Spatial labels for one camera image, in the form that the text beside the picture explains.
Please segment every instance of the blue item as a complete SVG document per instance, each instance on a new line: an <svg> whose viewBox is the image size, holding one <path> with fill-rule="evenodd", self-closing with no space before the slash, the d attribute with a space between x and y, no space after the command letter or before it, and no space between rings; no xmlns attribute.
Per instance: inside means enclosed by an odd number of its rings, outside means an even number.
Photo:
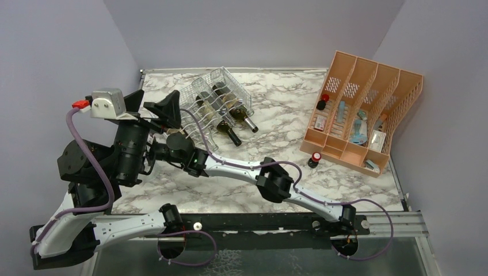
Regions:
<svg viewBox="0 0 488 276"><path fill-rule="evenodd" d="M370 168L371 170L373 170L375 173L380 173L380 168L378 167L377 164L375 164L375 162L367 159L364 161L364 164L366 165L366 167Z"/></svg>
<svg viewBox="0 0 488 276"><path fill-rule="evenodd" d="M354 144L362 145L368 141L368 136L361 132L361 126L363 125L363 120L354 120L354 133L350 136L349 141Z"/></svg>
<svg viewBox="0 0 488 276"><path fill-rule="evenodd" d="M362 111L362 110L359 110L357 112L357 115L359 116L359 118L363 121L366 121L368 119L368 117L366 117L366 112Z"/></svg>
<svg viewBox="0 0 488 276"><path fill-rule="evenodd" d="M337 122L340 124L343 123L344 120L344 109L346 108L346 103L344 101L341 101L339 103L339 111L337 112Z"/></svg>

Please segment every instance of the wine bottle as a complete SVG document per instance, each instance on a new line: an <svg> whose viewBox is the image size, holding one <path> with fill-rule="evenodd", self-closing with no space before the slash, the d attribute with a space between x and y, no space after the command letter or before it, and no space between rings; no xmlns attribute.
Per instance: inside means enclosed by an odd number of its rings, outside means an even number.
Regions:
<svg viewBox="0 0 488 276"><path fill-rule="evenodd" d="M234 119L245 122L252 132L258 132L259 128L247 115L247 108L242 104L242 100L238 99L223 82L216 83L212 89L222 98L222 101L227 105L229 113Z"/></svg>
<svg viewBox="0 0 488 276"><path fill-rule="evenodd" d="M210 95L205 91L201 92L200 94L205 99L208 99L210 97ZM196 97L196 102L197 102L198 106L200 106L200 107L202 107L202 105L204 106L204 108L201 109L201 112L203 113L203 116L206 117L210 121L212 121L212 119L214 117L213 110L215 110L217 112L218 112L218 110L222 110L221 106L217 106L218 103L216 104L215 107L209 106L205 101L203 101L200 98L200 96ZM225 120L221 120L220 122L217 122L217 120L213 120L212 123L218 131L221 131L221 132L224 132L225 134L227 134L229 136L229 138L232 140L232 142L237 147L239 147L242 144L239 137L234 133L232 128L229 126L229 124Z"/></svg>

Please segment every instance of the peach desk organizer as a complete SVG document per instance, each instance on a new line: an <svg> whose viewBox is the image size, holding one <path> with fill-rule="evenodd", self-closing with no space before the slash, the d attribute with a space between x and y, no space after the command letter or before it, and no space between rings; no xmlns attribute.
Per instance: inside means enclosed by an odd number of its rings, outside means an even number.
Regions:
<svg viewBox="0 0 488 276"><path fill-rule="evenodd" d="M420 95L423 80L422 75L337 51L313 106L300 150L308 154L320 152L323 159L372 177L380 176L390 159L395 128ZM323 94L329 95L329 100L320 111L315 107ZM337 121L340 101L345 102L341 122ZM368 141L364 145L349 142L359 110L368 118ZM380 128L386 138L378 152L369 146L373 126L381 114L388 117ZM317 116L326 117L323 131L314 129ZM380 173L364 165L368 159L378 165Z"/></svg>

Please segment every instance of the bottle cap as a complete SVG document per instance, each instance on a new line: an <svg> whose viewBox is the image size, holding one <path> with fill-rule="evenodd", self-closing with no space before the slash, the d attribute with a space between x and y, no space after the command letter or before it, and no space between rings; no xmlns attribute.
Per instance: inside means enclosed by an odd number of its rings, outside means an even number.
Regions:
<svg viewBox="0 0 488 276"><path fill-rule="evenodd" d="M314 154L312 154L312 160L314 162L319 162L320 159L322 159L322 155L318 152L314 152Z"/></svg>
<svg viewBox="0 0 488 276"><path fill-rule="evenodd" d="M318 110L324 110L324 109L325 109L325 101L320 100L320 101L317 103L317 109L318 109Z"/></svg>
<svg viewBox="0 0 488 276"><path fill-rule="evenodd" d="M329 95L327 95L327 94L322 95L322 100L328 101L329 100Z"/></svg>

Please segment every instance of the small bottle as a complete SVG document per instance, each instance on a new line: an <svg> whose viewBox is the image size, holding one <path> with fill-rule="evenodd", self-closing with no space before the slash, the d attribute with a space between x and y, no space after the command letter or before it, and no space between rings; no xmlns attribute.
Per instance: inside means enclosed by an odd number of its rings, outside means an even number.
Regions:
<svg viewBox="0 0 488 276"><path fill-rule="evenodd" d="M245 122L252 132L258 132L258 127L247 116L247 108L242 104L242 100L238 99L223 82L216 83L212 89L229 108L229 113L234 119Z"/></svg>
<svg viewBox="0 0 488 276"><path fill-rule="evenodd" d="M307 165L311 168L316 168L319 164L320 159L322 158L322 155L318 152L314 152L312 154L312 157L307 162Z"/></svg>
<svg viewBox="0 0 488 276"><path fill-rule="evenodd" d="M205 98L208 97L207 92L201 92L201 95ZM239 147L242 144L239 137L237 137L237 135L234 133L232 128L229 126L229 124L225 120L221 120L220 122L217 122L216 120L212 120L214 117L214 113L213 113L212 109L215 110L215 108L209 106L199 96L196 97L196 102L197 102L198 106L202 106L202 105L204 106L203 110L201 111L203 113L203 117L207 117L207 119L209 121L212 121L212 124L215 126L215 128L218 131L227 134L229 136L229 138L232 140L232 142L237 147Z"/></svg>
<svg viewBox="0 0 488 276"><path fill-rule="evenodd" d="M322 95L321 100L317 103L317 109L324 110L328 100L329 100L329 95L327 94Z"/></svg>

